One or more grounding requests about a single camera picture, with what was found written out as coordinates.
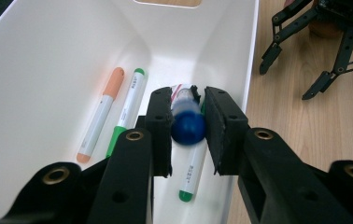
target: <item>marker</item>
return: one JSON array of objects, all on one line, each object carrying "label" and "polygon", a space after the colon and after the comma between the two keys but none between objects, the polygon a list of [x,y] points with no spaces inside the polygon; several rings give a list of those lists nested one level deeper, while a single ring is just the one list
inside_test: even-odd
[{"label": "marker", "polygon": [[80,150],[78,151],[77,160],[79,162],[87,162],[92,156],[92,152],[94,151],[94,147],[97,144],[98,137],[100,136],[101,130],[104,126],[107,114],[109,113],[113,101],[118,95],[118,91],[123,79],[123,69],[120,67],[115,68],[112,76],[110,77],[110,80],[106,85],[101,103],[98,105],[89,130],[87,131],[83,143],[81,144]]},{"label": "marker", "polygon": [[182,202],[188,203],[193,198],[199,186],[199,180],[203,169],[206,152],[206,140],[194,145],[189,154],[188,171],[183,179],[179,189],[179,199]]},{"label": "marker", "polygon": [[134,70],[134,76],[130,83],[130,88],[127,92],[126,101],[124,107],[121,110],[118,125],[113,130],[112,138],[107,149],[106,157],[110,157],[113,152],[113,148],[116,145],[119,135],[126,131],[131,126],[133,119],[135,118],[134,110],[137,106],[137,100],[139,99],[139,93],[144,84],[145,72],[141,68]]}]

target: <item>wooden surface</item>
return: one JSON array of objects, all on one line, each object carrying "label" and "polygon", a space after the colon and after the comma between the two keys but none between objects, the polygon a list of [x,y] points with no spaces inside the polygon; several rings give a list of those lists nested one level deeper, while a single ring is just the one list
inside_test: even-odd
[{"label": "wooden surface", "polygon": [[[164,1],[191,4],[189,0]],[[283,5],[283,0],[260,1],[247,105],[249,124],[276,131],[304,162],[328,171],[333,161],[353,160],[353,73],[341,75],[324,93],[302,101],[321,72],[332,70],[340,44],[340,38],[319,38],[305,28],[281,44],[279,58],[261,76],[261,56],[273,38],[271,17]],[[249,223],[237,186],[228,223]]]}]

